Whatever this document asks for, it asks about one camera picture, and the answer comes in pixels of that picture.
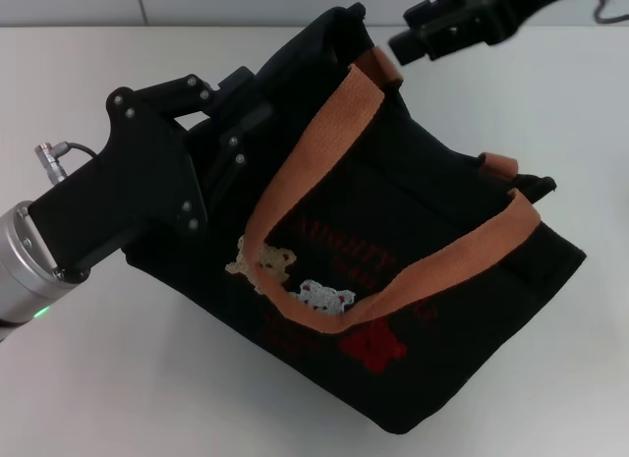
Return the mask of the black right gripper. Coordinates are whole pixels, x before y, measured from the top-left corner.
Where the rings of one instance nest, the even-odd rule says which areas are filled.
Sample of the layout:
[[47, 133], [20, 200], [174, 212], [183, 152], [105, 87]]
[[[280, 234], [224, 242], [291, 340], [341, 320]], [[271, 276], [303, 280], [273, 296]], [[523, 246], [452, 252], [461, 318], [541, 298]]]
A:
[[408, 29], [388, 44], [401, 65], [434, 61], [479, 43], [510, 38], [532, 15], [559, 0], [424, 0], [404, 13]]

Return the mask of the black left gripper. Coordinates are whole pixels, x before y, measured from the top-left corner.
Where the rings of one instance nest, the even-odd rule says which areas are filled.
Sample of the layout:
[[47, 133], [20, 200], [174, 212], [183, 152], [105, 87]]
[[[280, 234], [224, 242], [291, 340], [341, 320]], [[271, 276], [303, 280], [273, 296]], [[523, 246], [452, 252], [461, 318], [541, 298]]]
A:
[[245, 141], [263, 132], [273, 108], [247, 108], [254, 74], [240, 67], [213, 89], [190, 74], [140, 90], [120, 87], [106, 100], [104, 149], [29, 206], [30, 217], [59, 268], [94, 267], [146, 230], [162, 227], [184, 240], [202, 235], [207, 214], [186, 130], [227, 129], [202, 178], [205, 202], [221, 202], [247, 165]]

